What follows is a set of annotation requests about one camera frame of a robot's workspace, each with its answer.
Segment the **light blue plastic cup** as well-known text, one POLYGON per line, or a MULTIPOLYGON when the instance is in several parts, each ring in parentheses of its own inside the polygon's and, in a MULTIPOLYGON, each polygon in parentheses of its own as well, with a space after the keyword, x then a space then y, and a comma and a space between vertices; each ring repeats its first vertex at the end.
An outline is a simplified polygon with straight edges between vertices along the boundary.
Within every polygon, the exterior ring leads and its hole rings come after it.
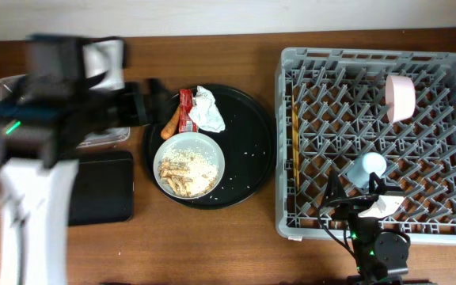
POLYGON ((357 157, 346 176, 354 186, 365 189, 369 184, 370 175, 375 173, 381 177, 386 167, 386 160, 382 155, 370 152, 357 157))

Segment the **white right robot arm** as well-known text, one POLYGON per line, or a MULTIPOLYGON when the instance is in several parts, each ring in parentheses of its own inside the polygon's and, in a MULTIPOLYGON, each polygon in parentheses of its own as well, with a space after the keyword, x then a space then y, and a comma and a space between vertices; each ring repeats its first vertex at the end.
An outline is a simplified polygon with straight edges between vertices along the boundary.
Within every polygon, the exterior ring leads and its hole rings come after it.
POLYGON ((376 173, 370 174, 368 185, 367 194, 349 197, 338 172, 332 170, 317 209, 318 222, 331 238, 332 232, 321 220, 323 212, 332 211, 332 220, 348 224, 343 239, 334 239, 356 263, 357 274, 347 278, 348 284, 402 284, 401 277, 409 272, 410 237, 399 230, 383 229, 379 222, 398 210, 405 193, 399 186, 387 185, 376 173))

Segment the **pink bowl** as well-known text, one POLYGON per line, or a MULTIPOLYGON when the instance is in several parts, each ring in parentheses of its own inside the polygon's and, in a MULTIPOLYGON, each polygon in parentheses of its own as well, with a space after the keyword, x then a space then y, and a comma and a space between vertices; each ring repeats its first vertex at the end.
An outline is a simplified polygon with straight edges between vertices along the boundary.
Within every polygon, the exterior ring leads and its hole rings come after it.
POLYGON ((409 77, 389 75, 386 78, 385 101, 386 113, 390 123, 396 123, 412 117, 416 107, 416 91, 409 77))

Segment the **white napkin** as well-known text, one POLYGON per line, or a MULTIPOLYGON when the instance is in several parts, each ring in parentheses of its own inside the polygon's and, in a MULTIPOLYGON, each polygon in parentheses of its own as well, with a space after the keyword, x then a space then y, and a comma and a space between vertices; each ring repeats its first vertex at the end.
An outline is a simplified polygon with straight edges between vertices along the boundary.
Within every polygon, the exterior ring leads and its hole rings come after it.
POLYGON ((193 106, 189 117, 203 131, 220 133, 226 129, 225 122, 215 103, 213 93, 198 85, 193 97, 193 106))

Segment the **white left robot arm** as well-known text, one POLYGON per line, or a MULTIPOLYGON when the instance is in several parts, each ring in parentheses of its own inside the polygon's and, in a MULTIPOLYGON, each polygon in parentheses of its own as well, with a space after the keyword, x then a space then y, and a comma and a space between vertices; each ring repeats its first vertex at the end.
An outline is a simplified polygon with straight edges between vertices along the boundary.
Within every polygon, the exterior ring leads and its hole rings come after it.
POLYGON ((67 283, 70 197, 86 136, 153 121, 139 84, 81 100, 23 98, 27 78, 0 80, 0 284, 67 283))

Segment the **red snack wrapper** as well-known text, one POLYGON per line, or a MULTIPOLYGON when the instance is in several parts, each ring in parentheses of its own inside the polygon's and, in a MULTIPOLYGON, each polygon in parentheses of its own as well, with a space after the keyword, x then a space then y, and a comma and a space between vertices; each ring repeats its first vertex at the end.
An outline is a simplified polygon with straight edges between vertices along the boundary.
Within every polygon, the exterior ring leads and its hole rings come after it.
POLYGON ((178 131, 183 132, 197 132, 198 127, 189 116, 193 107, 193 94, 190 89, 180 90, 180 120, 178 131))

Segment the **grey plate with food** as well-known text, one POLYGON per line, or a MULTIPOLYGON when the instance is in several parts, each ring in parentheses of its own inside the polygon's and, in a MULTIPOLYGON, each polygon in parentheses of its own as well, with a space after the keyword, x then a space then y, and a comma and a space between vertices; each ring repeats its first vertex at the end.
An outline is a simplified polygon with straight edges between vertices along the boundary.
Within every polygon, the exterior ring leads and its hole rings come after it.
POLYGON ((166 194, 193 200, 212 192, 221 182, 225 157, 207 135, 185 132, 164 141, 154 155, 154 178, 166 194))

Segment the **orange carrot piece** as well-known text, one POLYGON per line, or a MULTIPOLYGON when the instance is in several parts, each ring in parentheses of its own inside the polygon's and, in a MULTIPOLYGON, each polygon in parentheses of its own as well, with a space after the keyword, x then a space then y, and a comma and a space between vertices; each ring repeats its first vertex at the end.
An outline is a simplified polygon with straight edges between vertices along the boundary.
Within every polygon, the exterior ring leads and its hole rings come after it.
POLYGON ((181 117, 181 106, 178 105, 172 118, 161 130, 160 136, 162 139, 164 139, 164 140, 170 139, 175 134, 177 126, 180 122, 180 117, 181 117))

